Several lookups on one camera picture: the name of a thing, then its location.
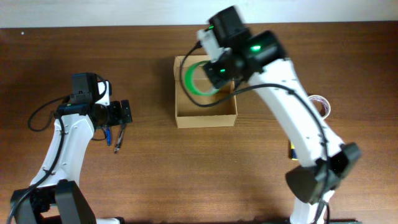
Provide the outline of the green tape roll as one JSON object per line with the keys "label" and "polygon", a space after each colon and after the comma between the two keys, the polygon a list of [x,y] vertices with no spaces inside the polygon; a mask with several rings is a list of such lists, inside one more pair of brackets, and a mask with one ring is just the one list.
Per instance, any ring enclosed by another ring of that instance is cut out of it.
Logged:
{"label": "green tape roll", "polygon": [[219,89],[215,87],[211,87],[208,91],[201,91],[195,84],[195,70],[204,64],[209,62],[209,60],[203,60],[197,63],[194,63],[193,65],[189,66],[187,71],[185,72],[185,77],[184,77],[184,82],[185,82],[185,87],[186,89],[197,96],[212,96],[216,93],[219,92]]}

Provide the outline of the cream masking tape roll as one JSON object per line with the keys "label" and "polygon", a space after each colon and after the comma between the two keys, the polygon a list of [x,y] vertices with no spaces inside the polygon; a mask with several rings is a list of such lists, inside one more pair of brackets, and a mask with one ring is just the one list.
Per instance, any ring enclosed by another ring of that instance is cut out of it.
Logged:
{"label": "cream masking tape roll", "polygon": [[331,105],[325,97],[323,97],[321,95],[310,95],[308,97],[308,100],[311,101],[313,104],[314,103],[321,104],[322,108],[321,108],[319,114],[321,115],[322,120],[325,120],[327,117],[329,117],[329,115],[331,113]]}

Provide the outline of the yellow highlighter marker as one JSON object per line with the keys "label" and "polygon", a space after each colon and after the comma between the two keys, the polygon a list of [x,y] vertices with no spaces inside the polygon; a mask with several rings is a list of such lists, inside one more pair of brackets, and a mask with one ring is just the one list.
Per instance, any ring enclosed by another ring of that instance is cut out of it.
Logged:
{"label": "yellow highlighter marker", "polygon": [[298,158],[297,158],[297,154],[295,152],[295,147],[291,141],[289,142],[289,146],[290,146],[290,154],[289,154],[290,159],[293,161],[297,161]]}

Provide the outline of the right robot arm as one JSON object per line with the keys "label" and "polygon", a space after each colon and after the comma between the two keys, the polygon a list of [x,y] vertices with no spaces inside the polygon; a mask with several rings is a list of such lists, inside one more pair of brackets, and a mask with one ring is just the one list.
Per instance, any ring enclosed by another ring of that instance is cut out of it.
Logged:
{"label": "right robot arm", "polygon": [[308,99],[277,36],[252,34],[235,7],[209,19],[197,34],[210,60],[204,71],[214,89],[236,80],[247,83],[269,107],[290,142],[299,165],[285,175],[295,196],[291,223],[329,223],[329,201],[361,157],[324,122]]}

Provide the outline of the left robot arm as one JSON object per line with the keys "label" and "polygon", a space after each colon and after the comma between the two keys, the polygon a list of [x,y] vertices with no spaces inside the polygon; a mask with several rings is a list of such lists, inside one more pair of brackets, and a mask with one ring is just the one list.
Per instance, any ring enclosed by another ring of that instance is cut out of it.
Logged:
{"label": "left robot arm", "polygon": [[79,188],[86,149],[96,130],[106,137],[120,126],[118,152],[126,126],[132,122],[128,100],[111,101],[111,84],[95,73],[72,76],[72,92],[51,111],[52,141],[43,164],[28,188],[15,190],[7,222],[124,223],[122,217],[97,218]]}

